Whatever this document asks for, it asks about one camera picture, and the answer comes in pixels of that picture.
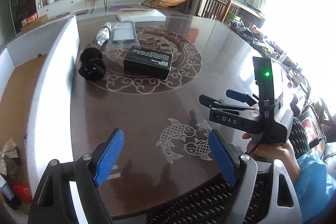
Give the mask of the person's right hand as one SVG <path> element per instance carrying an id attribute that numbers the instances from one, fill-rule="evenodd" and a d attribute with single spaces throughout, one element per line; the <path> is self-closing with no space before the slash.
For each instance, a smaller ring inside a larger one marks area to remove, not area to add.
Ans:
<path id="1" fill-rule="evenodd" d="M 296 161 L 294 149 L 290 141 L 282 145 L 274 144 L 260 144 L 253 152 L 252 150 L 256 146 L 256 143 L 253 142 L 252 136 L 245 132 L 242 135 L 242 138 L 245 140 L 249 139 L 247 144 L 247 153 L 252 156 L 255 160 L 267 159 L 267 160 L 281 160 L 288 175 L 291 179 L 291 182 L 295 184 L 298 180 L 301 169 Z"/>

